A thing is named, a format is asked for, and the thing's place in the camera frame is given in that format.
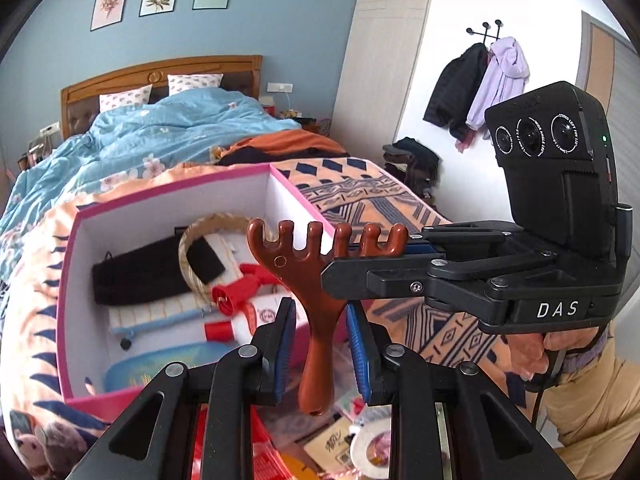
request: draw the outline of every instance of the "hand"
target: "hand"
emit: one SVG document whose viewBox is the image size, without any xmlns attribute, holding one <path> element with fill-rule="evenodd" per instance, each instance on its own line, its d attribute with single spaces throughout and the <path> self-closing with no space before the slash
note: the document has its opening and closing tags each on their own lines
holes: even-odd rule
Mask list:
<svg viewBox="0 0 640 480">
<path fill-rule="evenodd" d="M 543 374 L 549 368 L 546 350 L 573 350 L 587 346 L 598 333 L 595 328 L 581 328 L 565 332 L 550 332 L 543 339 L 542 334 L 511 334 L 507 343 L 511 352 L 511 367 L 526 381 L 534 374 Z"/>
</svg>

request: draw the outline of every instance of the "headboard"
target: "headboard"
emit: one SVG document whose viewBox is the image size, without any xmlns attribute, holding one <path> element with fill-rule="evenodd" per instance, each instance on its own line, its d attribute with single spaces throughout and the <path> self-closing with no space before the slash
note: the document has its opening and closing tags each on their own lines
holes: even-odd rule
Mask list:
<svg viewBox="0 0 640 480">
<path fill-rule="evenodd" d="M 169 95 L 167 75 L 224 74 L 220 87 L 258 98 L 262 56 L 199 56 L 153 61 L 114 70 L 68 86 L 60 92 L 62 136 L 86 133 L 100 113 L 100 94 L 153 84 L 149 103 Z"/>
</svg>

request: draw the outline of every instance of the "storage box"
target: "storage box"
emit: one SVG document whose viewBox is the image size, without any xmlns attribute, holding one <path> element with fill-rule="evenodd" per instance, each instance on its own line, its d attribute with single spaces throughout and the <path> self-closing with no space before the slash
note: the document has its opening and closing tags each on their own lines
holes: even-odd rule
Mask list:
<svg viewBox="0 0 640 480">
<path fill-rule="evenodd" d="M 114 420 L 142 387 L 106 392 L 103 379 L 111 365 L 136 355 L 206 340 L 204 322 L 214 317 L 196 317 L 142 332 L 124 351 L 120 347 L 122 336 L 109 330 L 108 308 L 94 302 L 91 269 L 107 252 L 116 256 L 146 246 L 171 236 L 177 226 L 187 226 L 217 212 L 263 218 L 273 232 L 277 232 L 280 220 L 293 220 L 294 246 L 299 249 L 306 243 L 308 223 L 321 221 L 322 252 L 332 245 L 331 224 L 269 164 L 198 176 L 80 210 L 66 248 L 58 300 L 58 373 L 66 404 Z M 233 245 L 244 247 L 238 262 L 255 262 L 244 236 L 232 236 L 238 237 L 231 238 Z M 343 322 L 336 337 L 346 338 Z M 303 326 L 296 332 L 292 364 L 304 360 L 307 347 L 308 326 Z"/>
</svg>

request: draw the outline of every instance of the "brown wooden massager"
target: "brown wooden massager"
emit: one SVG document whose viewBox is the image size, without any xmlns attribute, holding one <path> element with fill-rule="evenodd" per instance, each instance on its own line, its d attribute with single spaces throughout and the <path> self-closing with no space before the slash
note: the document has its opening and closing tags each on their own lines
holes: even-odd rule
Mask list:
<svg viewBox="0 0 640 480">
<path fill-rule="evenodd" d="M 367 224 L 360 247 L 350 253 L 351 225 L 340 223 L 335 228 L 332 250 L 321 254 L 322 222 L 309 223 L 302 250 L 293 248 L 293 227 L 291 220 L 281 221 L 278 239 L 271 242 L 264 239 L 264 222 L 256 218 L 249 222 L 247 241 L 256 261 L 286 285 L 306 311 L 310 340 L 298 405 L 309 415 L 321 415 L 334 402 L 334 331 L 347 301 L 334 300 L 322 290 L 320 273 L 334 258 L 402 256 L 409 233 L 405 226 L 396 224 L 389 231 L 388 241 L 379 244 L 380 227 Z"/>
</svg>

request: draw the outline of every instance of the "red logo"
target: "red logo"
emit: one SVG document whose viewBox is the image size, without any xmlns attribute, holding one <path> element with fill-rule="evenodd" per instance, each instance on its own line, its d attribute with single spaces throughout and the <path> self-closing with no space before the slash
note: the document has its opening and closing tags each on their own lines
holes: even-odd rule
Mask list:
<svg viewBox="0 0 640 480">
<path fill-rule="evenodd" d="M 260 321 L 263 323 L 272 323 L 276 321 L 275 311 L 271 310 L 270 308 L 265 308 L 264 310 L 260 311 Z"/>
</svg>

